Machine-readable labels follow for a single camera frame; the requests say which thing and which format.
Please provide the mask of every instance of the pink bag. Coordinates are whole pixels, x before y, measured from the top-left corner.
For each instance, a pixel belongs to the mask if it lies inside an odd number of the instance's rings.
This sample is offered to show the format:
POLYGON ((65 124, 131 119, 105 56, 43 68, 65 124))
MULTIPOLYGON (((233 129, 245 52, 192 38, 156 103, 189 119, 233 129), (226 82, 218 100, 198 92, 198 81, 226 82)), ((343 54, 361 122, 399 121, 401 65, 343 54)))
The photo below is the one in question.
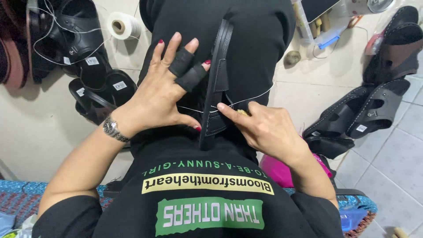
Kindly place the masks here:
MULTIPOLYGON (((327 169, 322 160, 318 155, 313 154, 314 158, 322 166, 323 170, 326 172, 329 178, 332 177, 332 173, 327 169)), ((282 188, 293 188, 294 184, 292 183, 291 171, 288 166, 284 163, 278 161, 275 158, 272 158, 268 155, 263 155, 262 160, 259 164, 260 168, 264 170, 267 175, 269 175, 279 186, 282 188)))

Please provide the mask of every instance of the white thread spool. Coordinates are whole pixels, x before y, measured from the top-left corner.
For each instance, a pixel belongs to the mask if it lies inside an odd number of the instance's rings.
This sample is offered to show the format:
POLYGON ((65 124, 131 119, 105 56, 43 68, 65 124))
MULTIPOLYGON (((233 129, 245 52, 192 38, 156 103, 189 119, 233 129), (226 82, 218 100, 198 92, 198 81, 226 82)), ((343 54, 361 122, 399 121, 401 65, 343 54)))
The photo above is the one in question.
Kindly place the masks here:
POLYGON ((141 35, 141 24, 138 20, 122 12, 113 12, 107 19, 107 29, 119 40, 134 39, 141 35))

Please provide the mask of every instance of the hand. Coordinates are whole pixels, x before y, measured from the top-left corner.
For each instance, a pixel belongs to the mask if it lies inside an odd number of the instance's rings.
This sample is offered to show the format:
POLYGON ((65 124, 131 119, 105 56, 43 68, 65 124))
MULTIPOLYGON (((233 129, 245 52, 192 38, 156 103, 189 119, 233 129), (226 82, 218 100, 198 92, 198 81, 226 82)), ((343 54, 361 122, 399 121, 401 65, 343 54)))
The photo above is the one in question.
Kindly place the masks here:
POLYGON ((238 113, 223 103, 219 103, 217 108, 235 123, 248 145, 254 149, 288 166, 313 157, 285 108, 269 108, 250 102, 248 109, 251 116, 238 113))
MULTIPOLYGON (((118 129, 127 137, 149 128, 185 124, 198 128, 201 124, 194 118, 180 114, 176 102, 187 92, 175 83, 176 76, 168 67, 175 58, 176 50, 181 43, 179 32, 173 35, 165 56, 162 52, 165 43, 160 41, 154 49, 148 73, 138 87, 134 96, 123 106, 117 108, 111 115, 118 123, 118 129)), ((198 40, 194 38, 185 49, 194 53, 198 48, 198 40)), ((203 63, 207 71, 210 65, 203 63)))

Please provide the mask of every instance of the blue container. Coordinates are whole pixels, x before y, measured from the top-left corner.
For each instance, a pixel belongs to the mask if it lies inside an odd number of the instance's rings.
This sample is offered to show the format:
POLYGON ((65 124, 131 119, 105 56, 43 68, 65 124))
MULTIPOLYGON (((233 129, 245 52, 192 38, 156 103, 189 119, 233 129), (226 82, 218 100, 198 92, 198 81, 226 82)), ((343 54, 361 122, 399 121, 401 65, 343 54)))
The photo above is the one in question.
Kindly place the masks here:
POLYGON ((342 231, 357 229, 361 220, 367 216, 367 211, 363 209, 340 210, 342 231))

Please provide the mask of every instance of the silver watch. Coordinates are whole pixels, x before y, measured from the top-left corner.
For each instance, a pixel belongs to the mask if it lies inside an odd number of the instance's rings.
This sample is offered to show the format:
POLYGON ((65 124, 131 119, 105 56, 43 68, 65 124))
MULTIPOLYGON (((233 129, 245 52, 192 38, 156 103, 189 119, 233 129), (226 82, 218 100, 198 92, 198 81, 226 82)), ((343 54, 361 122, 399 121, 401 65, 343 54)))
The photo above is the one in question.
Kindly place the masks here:
POLYGON ((121 134, 121 132, 118 130, 118 123, 113 121, 110 115, 104 120, 103 131, 118 141, 128 142, 130 140, 130 138, 121 134))

